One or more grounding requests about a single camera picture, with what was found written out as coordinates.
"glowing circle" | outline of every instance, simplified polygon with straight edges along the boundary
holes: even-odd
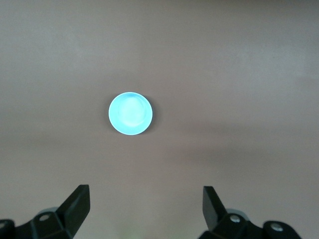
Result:
[[[150,126],[152,117],[150,103],[138,93],[122,93],[110,104],[110,122],[118,132],[123,134],[136,135],[144,132]]]

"black plastic bracket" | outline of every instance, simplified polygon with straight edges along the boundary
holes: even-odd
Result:
[[[259,228],[239,214],[227,213],[213,187],[204,187],[203,214],[208,231],[199,239],[301,239],[283,222],[267,221]]]
[[[19,227],[0,220],[0,239],[72,239],[89,211],[89,185],[80,185],[55,212],[41,213]]]

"light blue disc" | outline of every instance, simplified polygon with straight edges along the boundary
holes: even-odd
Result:
[[[152,117],[153,111],[150,103],[138,93],[122,93],[116,96],[110,104],[110,122],[118,132],[123,134],[142,133],[150,126]]]

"round cyan object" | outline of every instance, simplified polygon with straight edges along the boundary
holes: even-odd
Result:
[[[116,96],[110,104],[109,119],[120,133],[136,135],[145,131],[151,124],[153,111],[148,100],[134,92]]]

